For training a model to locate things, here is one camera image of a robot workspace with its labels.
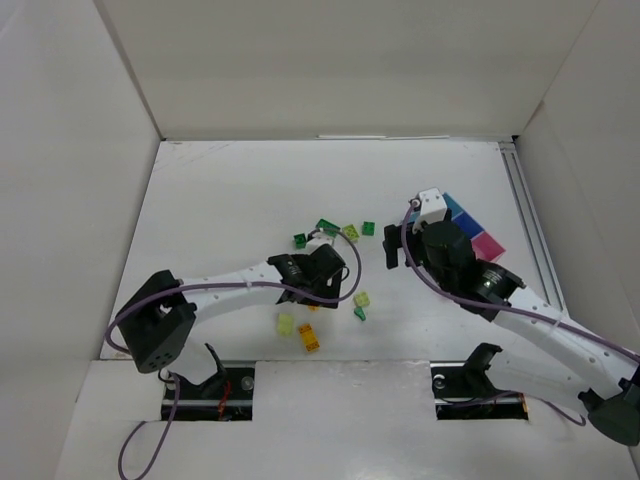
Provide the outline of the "small green lego brick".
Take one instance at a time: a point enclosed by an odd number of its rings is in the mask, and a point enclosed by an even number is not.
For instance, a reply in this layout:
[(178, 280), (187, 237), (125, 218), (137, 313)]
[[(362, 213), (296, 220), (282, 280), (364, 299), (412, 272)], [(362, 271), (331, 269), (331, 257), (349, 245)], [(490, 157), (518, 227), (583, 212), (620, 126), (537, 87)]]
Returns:
[(307, 244), (307, 237), (304, 233), (301, 234), (296, 234), (293, 237), (293, 241), (294, 241), (294, 246), (296, 249), (303, 249), (306, 247)]

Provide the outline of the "long green lego brick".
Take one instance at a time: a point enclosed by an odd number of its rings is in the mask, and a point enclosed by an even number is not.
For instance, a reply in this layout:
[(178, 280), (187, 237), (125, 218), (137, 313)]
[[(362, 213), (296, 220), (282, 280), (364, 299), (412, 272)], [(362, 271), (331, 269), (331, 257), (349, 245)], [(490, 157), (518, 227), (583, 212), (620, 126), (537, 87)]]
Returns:
[(330, 237), (335, 237), (338, 234), (338, 232), (341, 230), (341, 228), (338, 225), (335, 225), (334, 223), (332, 223), (332, 222), (330, 222), (330, 221), (328, 221), (328, 220), (326, 220), (324, 218), (320, 218), (317, 221), (316, 228), (320, 232), (322, 232), (322, 233), (324, 233), (324, 234), (326, 234), (326, 235), (328, 235)]

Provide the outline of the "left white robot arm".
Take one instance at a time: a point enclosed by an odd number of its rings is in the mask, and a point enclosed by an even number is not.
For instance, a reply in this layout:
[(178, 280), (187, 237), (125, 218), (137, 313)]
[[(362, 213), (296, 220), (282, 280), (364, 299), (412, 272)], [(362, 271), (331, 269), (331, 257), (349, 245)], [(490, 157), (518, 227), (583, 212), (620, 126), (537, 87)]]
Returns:
[(214, 317), (254, 306), (282, 303), (336, 308), (346, 263), (329, 244), (310, 253), (281, 254), (209, 280), (180, 280), (171, 271), (154, 273), (114, 319), (141, 374), (168, 369), (194, 385), (208, 378), (190, 373), (195, 359), (188, 345), (193, 328)]

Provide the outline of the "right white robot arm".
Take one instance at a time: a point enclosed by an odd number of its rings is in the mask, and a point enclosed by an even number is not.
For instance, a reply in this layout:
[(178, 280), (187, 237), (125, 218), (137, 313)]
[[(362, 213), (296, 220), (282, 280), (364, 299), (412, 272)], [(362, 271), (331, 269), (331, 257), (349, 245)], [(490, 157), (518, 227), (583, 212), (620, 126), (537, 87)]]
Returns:
[(580, 326), (508, 269), (476, 256), (453, 221), (388, 225), (386, 265), (405, 263), (434, 292), (511, 331), (549, 355), (554, 366), (482, 343), (458, 370), (468, 389), (516, 391), (557, 402), (610, 440), (639, 443), (639, 356)]

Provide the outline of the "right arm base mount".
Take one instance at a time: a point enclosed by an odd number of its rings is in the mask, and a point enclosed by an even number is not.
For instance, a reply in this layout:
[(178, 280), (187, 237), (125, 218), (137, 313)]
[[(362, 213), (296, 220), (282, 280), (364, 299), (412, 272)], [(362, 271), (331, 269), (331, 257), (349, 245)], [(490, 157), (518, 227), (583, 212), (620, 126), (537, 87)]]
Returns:
[(524, 397), (467, 376), (462, 362), (430, 364), (436, 418), (442, 421), (529, 420)]

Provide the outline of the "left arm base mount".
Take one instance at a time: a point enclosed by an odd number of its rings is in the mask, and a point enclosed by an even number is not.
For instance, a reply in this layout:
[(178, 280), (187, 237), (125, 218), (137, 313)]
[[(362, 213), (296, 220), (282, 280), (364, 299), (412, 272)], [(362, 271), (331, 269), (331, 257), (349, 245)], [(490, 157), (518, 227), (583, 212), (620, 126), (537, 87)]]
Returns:
[(175, 398), (178, 406), (175, 421), (244, 422), (253, 417), (255, 387), (254, 363), (227, 363), (226, 378), (215, 380), (210, 388), (180, 381), (180, 394), (175, 395), (174, 382), (167, 373), (159, 373), (164, 384), (160, 407), (162, 420), (168, 420)]

